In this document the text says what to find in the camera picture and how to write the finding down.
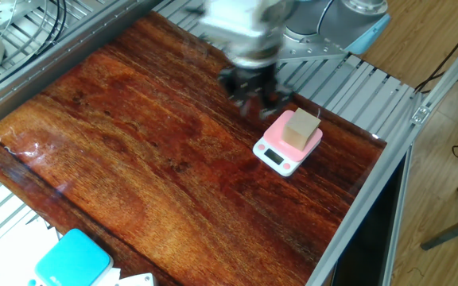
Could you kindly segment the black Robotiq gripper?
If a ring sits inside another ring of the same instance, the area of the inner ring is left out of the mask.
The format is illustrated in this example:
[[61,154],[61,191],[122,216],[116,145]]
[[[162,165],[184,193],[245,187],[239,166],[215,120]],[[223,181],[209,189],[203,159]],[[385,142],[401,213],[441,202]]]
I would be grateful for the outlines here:
[[242,117],[249,113],[256,94],[260,96],[260,118],[267,118],[282,110],[292,99],[291,90],[277,90],[276,66],[264,68],[224,68],[219,73],[219,83],[229,99],[237,99],[236,106]]

